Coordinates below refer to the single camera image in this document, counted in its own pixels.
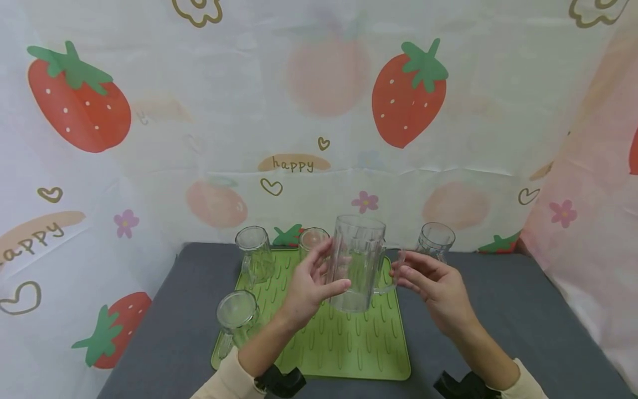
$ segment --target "gray table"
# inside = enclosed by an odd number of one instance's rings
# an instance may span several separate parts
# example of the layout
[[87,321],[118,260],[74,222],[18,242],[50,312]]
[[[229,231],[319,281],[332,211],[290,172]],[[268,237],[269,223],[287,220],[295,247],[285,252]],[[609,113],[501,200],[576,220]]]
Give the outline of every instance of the gray table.
[[[234,245],[183,249],[99,399],[188,399],[211,377],[219,334],[215,308],[235,287]],[[538,265],[523,255],[452,253],[478,317],[497,342],[521,358],[550,399],[634,399],[602,351]],[[460,379],[468,367],[426,313],[399,290],[412,376],[403,382],[309,379],[297,398],[441,398],[441,371]]]

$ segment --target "black clamp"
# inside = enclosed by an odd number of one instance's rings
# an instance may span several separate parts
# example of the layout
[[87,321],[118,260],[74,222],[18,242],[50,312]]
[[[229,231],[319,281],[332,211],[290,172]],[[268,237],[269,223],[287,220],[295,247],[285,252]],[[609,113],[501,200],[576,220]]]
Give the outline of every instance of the black clamp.
[[255,378],[258,389],[284,399],[295,396],[305,385],[306,379],[296,367],[283,375],[277,366],[272,365],[261,377]]
[[476,374],[469,373],[461,382],[443,372],[434,383],[434,388],[445,399],[499,399],[499,392],[489,389],[485,382]]

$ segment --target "glass mug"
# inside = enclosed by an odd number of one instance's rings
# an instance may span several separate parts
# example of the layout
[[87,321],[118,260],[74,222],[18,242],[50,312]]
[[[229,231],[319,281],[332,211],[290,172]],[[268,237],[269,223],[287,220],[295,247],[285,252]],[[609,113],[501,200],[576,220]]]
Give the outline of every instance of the glass mug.
[[429,222],[421,227],[421,234],[417,241],[417,252],[425,253],[432,258],[447,263],[445,255],[456,240],[454,231],[438,222]]
[[330,238],[330,234],[319,227],[310,227],[302,231],[299,236],[299,262],[304,260],[314,247],[328,238]]
[[344,294],[330,298],[328,303],[341,312],[365,312],[373,295],[396,288],[396,279],[384,284],[386,276],[382,276],[382,267],[386,250],[400,250],[399,264],[405,261],[405,251],[385,242],[383,222],[359,215],[338,216],[333,237],[327,283],[347,278],[352,284]]
[[217,321],[223,336],[219,343],[219,359],[228,356],[233,346],[241,348],[259,331],[259,306],[255,296],[245,290],[231,292],[217,306]]
[[249,287],[268,281],[275,273],[268,233],[263,227],[249,226],[237,233],[235,244],[244,251],[241,270],[249,278]]

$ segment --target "hand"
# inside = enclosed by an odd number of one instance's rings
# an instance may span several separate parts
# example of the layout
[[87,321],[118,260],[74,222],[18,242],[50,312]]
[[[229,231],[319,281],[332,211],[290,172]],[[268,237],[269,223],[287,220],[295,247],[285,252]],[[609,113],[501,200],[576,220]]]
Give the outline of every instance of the hand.
[[332,239],[327,239],[306,256],[295,269],[288,284],[288,293],[278,311],[296,329],[302,329],[317,313],[321,302],[350,288],[350,280],[325,283],[328,263],[325,257],[332,248]]
[[443,334],[452,338],[480,326],[457,269],[427,255],[406,252],[405,264],[392,264],[390,275],[395,274],[400,287],[421,296]]

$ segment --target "cream sleeve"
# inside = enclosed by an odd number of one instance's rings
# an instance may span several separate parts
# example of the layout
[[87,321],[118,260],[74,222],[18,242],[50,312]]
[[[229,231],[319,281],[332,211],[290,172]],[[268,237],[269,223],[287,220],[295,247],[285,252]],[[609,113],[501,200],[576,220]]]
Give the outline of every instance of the cream sleeve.
[[514,363],[519,367],[521,376],[518,381],[508,390],[501,392],[502,399],[547,399],[543,389],[538,385],[534,377],[527,371],[520,360],[514,359]]
[[255,387],[254,378],[237,359],[237,348],[222,360],[219,370],[195,392],[191,399],[262,399],[265,393]]

